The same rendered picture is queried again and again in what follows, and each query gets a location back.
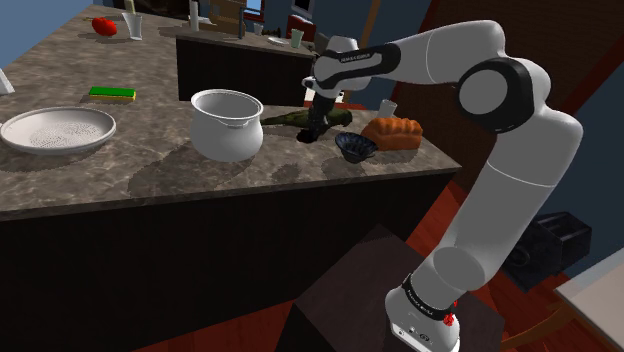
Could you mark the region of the dark green zucchini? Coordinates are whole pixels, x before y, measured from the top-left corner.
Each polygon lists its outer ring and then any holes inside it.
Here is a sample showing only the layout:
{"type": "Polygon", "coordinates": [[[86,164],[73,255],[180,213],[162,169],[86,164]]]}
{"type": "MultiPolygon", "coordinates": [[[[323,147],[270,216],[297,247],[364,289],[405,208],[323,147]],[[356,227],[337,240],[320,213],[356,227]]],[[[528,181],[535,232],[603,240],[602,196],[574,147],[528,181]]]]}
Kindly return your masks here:
{"type": "MultiPolygon", "coordinates": [[[[308,110],[300,110],[282,114],[275,117],[269,117],[261,120],[262,125],[287,125],[300,128],[306,128],[308,126],[308,110]]],[[[352,120],[353,115],[346,109],[332,109],[326,116],[327,122],[330,127],[341,125],[343,127],[348,126],[352,120]]]]}

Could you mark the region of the dark blue ribbed bowl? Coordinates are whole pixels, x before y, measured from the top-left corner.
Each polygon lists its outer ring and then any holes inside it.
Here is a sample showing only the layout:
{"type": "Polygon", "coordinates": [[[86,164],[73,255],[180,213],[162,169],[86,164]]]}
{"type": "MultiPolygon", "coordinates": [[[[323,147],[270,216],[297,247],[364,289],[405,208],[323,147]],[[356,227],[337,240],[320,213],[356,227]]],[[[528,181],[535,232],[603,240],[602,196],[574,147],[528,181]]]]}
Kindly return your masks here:
{"type": "Polygon", "coordinates": [[[344,159],[350,163],[360,163],[374,155],[378,150],[375,142],[362,135],[352,132],[340,132],[335,143],[344,159]]]}

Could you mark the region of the brown bread loaf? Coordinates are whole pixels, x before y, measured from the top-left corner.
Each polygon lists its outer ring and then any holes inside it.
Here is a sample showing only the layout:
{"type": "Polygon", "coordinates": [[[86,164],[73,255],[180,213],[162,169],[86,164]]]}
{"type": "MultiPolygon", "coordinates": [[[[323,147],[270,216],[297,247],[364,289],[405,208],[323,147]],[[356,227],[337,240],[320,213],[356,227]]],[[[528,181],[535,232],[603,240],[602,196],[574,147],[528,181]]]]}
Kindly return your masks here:
{"type": "Polygon", "coordinates": [[[379,151],[415,150],[421,144],[423,129],[417,121],[408,118],[374,118],[361,135],[372,140],[379,151]]]}

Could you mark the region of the dark kitchen counter cabinet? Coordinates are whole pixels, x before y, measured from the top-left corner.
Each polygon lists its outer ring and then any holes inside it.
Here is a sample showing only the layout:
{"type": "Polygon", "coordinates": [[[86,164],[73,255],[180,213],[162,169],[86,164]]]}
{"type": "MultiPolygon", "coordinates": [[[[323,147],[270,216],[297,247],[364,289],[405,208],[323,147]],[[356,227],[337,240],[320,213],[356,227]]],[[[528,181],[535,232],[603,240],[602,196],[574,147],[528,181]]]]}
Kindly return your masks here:
{"type": "Polygon", "coordinates": [[[210,31],[175,31],[178,96],[228,89],[249,94],[265,105],[301,106],[315,53],[301,46],[271,44],[266,36],[238,37],[210,31]]]}

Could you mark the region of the white cooking pot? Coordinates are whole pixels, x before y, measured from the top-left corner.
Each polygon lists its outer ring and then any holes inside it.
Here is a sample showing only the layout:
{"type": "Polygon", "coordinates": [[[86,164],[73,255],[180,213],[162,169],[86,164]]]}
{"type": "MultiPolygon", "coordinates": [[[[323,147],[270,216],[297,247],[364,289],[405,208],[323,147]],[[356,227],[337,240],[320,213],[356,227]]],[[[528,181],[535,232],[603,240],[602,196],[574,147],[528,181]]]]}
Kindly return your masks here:
{"type": "Polygon", "coordinates": [[[210,89],[195,93],[190,125],[193,147],[208,159],[239,162],[253,157],[263,143],[263,104],[246,93],[210,89]]]}

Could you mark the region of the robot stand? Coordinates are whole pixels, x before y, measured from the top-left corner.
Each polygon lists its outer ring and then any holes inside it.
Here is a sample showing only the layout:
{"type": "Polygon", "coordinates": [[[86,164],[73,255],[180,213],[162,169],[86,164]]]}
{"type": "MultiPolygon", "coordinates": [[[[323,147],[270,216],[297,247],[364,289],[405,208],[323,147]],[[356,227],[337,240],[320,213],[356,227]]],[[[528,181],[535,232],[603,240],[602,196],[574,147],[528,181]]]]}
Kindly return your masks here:
{"type": "Polygon", "coordinates": [[[275,352],[416,352],[392,334],[384,300],[422,261],[376,226],[295,300],[275,352]]]}

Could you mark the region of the clear drinking glass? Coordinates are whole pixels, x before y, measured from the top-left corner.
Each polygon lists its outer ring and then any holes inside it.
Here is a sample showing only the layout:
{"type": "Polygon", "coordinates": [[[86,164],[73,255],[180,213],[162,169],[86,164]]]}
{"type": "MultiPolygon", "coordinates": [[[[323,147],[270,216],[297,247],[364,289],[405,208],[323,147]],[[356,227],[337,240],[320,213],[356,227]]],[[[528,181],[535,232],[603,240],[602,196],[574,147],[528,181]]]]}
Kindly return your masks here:
{"type": "Polygon", "coordinates": [[[142,16],[136,13],[123,12],[122,16],[128,27],[129,37],[132,40],[140,41],[142,39],[142,16]]]}

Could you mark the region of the green and yellow sponge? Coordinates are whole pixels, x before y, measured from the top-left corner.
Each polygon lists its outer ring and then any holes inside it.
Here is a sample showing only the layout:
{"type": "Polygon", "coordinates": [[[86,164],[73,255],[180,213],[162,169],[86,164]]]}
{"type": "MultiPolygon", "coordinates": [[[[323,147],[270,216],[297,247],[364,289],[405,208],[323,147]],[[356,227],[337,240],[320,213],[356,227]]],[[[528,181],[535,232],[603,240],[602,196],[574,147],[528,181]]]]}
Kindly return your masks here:
{"type": "Polygon", "coordinates": [[[135,101],[136,100],[136,90],[131,89],[131,88],[92,86],[88,95],[91,99],[96,99],[96,100],[116,100],[116,101],[135,101]]]}

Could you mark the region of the red tomato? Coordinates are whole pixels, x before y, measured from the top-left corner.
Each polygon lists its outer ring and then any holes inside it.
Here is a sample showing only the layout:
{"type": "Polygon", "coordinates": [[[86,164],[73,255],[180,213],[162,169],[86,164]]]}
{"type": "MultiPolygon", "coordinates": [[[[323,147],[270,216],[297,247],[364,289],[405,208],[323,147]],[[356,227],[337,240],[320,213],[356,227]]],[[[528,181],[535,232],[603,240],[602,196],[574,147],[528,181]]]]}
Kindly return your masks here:
{"type": "Polygon", "coordinates": [[[94,31],[101,36],[111,37],[117,34],[116,24],[104,17],[93,18],[91,25],[94,31]]]}

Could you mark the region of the white perforated plate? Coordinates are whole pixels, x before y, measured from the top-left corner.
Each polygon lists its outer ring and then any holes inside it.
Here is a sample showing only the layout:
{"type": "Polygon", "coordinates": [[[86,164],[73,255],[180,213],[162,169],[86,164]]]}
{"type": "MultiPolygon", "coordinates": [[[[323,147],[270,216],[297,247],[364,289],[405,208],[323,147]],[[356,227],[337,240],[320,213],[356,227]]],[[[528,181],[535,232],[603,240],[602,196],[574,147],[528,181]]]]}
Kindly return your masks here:
{"type": "Polygon", "coordinates": [[[51,107],[19,114],[0,124],[0,139],[34,155],[68,155],[99,147],[116,132],[108,113],[85,107],[51,107]]]}

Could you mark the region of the black box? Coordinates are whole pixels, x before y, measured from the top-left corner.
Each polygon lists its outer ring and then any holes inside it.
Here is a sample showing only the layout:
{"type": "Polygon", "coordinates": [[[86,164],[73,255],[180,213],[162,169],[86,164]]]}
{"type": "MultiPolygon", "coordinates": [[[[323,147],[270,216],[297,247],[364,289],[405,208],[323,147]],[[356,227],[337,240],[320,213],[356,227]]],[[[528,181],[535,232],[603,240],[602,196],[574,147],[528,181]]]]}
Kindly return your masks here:
{"type": "Polygon", "coordinates": [[[592,228],[568,212],[537,215],[501,270],[527,293],[587,256],[591,237],[592,228]]]}

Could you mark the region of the white table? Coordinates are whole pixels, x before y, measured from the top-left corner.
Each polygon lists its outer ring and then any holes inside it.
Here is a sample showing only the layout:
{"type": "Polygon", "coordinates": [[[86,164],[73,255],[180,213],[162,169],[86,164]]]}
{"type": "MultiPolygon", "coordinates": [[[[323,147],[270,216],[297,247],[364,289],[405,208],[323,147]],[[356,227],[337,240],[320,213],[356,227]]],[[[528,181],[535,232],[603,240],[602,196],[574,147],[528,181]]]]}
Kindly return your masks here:
{"type": "Polygon", "coordinates": [[[624,352],[624,247],[558,286],[555,293],[624,352]]]}

